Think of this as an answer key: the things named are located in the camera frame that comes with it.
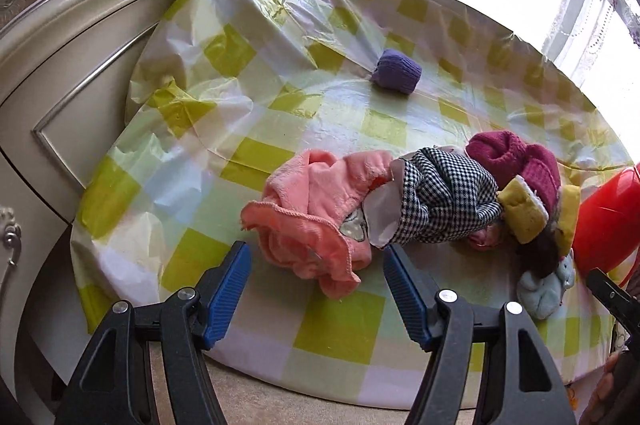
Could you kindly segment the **person's right hand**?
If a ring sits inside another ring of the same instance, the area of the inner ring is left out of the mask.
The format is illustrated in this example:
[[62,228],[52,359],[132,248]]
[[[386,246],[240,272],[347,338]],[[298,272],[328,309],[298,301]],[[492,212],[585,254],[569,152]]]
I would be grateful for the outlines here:
[[615,400],[614,387],[616,376],[614,370],[620,357],[627,355],[626,350],[616,351],[608,361],[605,362],[602,376],[597,382],[596,388],[593,390],[589,401],[582,412],[578,424],[579,425],[592,425],[602,424],[604,419],[611,417],[611,411],[613,410],[613,402]]

